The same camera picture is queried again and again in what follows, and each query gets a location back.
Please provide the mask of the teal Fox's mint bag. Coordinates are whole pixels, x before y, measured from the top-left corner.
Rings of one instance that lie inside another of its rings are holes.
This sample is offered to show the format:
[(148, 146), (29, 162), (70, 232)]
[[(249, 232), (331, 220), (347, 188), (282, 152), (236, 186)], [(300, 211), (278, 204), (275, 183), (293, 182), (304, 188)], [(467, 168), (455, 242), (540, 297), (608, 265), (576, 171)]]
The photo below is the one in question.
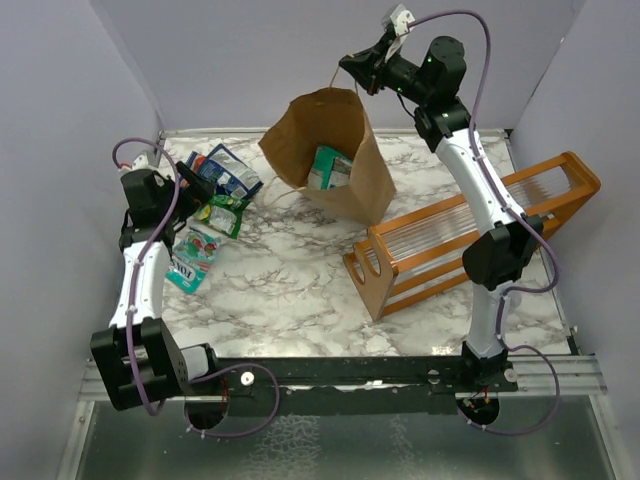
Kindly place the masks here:
[(189, 227), (173, 247), (166, 279), (186, 294), (194, 294), (216, 261), (220, 236), (212, 236), (197, 227)]

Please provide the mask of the teal green snack packet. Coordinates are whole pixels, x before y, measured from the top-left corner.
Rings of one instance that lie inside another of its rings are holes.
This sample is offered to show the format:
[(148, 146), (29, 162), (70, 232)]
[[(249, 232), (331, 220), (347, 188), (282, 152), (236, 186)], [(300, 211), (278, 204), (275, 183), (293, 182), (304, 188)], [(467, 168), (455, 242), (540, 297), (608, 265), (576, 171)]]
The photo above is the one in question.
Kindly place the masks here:
[(319, 145), (307, 177), (308, 188), (329, 190), (349, 184), (353, 161), (337, 150)]

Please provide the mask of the green snack bag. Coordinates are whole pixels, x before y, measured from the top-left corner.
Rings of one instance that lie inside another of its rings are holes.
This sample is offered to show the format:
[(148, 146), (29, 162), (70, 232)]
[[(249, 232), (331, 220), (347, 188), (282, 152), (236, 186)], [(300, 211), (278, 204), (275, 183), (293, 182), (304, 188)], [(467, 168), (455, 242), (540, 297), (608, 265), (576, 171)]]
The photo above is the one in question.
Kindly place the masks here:
[(195, 214), (194, 218), (203, 225), (237, 239), (241, 230), (243, 214), (249, 201), (228, 195), (214, 195)]

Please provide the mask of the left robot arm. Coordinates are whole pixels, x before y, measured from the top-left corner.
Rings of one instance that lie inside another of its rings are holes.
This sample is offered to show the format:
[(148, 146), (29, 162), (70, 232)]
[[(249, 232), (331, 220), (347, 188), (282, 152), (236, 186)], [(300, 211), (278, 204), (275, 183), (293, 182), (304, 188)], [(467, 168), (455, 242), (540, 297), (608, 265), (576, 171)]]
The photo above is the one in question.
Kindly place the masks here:
[(165, 276), (177, 259), (176, 234), (210, 200), (214, 186), (178, 163), (186, 184), (176, 186), (142, 157), (121, 169), (128, 202), (119, 248), (125, 271), (119, 300), (106, 329), (90, 349), (113, 407), (155, 406), (220, 385), (217, 358), (206, 343), (181, 348), (162, 318)]

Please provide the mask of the brown paper bag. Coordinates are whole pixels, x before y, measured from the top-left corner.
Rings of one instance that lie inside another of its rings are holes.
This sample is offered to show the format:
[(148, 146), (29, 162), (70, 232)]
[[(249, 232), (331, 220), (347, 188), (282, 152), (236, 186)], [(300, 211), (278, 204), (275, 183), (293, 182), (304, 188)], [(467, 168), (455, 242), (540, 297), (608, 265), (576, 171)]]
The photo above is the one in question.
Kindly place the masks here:
[(379, 223), (396, 193), (356, 87), (296, 97), (259, 147), (292, 190), (363, 225)]

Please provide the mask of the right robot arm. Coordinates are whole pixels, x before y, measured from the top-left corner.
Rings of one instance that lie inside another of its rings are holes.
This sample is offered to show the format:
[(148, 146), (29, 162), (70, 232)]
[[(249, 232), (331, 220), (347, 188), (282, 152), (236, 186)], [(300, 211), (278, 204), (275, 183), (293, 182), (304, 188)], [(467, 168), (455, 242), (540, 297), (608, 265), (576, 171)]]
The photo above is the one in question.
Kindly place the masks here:
[(481, 149), (471, 115), (458, 97), (466, 73), (462, 43), (435, 38), (421, 64), (402, 57), (386, 32), (372, 47), (342, 57), (341, 69), (369, 95), (389, 89), (415, 103), (414, 126), (453, 175), (479, 237), (462, 254), (473, 283), (471, 326), (462, 346), (461, 383), (481, 391), (507, 367), (503, 320), (510, 294), (529, 264), (543, 221), (510, 197)]

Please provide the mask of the blue white snack bag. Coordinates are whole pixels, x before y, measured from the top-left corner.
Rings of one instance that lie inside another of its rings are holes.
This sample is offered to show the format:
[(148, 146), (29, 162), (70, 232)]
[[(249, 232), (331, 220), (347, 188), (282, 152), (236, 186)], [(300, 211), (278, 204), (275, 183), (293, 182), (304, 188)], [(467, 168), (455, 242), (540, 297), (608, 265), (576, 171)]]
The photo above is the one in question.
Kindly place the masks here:
[(250, 200), (263, 186), (257, 173), (224, 144), (218, 144), (203, 160), (197, 173), (216, 185), (219, 195)]

